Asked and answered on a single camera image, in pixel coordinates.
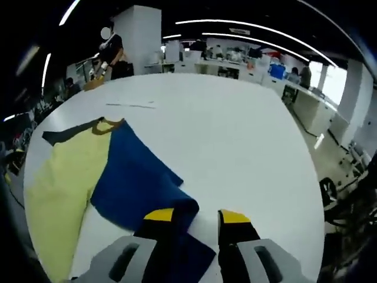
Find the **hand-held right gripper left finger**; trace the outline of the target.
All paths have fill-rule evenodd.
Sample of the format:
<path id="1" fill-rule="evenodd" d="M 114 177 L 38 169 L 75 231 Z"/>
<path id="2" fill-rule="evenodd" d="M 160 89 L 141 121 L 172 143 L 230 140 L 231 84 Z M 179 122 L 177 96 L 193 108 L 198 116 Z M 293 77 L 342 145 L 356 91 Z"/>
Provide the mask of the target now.
<path id="1" fill-rule="evenodd" d="M 163 282 L 176 241 L 173 208 L 146 215 L 131 236 L 123 236 L 93 257 L 88 282 Z"/>

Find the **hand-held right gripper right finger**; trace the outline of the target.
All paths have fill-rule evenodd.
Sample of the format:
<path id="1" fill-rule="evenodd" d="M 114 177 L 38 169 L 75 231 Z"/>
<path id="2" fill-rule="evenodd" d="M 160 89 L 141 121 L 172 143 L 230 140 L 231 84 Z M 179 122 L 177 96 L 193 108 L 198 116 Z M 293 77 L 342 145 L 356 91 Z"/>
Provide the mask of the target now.
<path id="1" fill-rule="evenodd" d="M 224 282 L 297 282 L 297 259 L 262 239 L 249 218 L 220 209 L 218 262 Z"/>

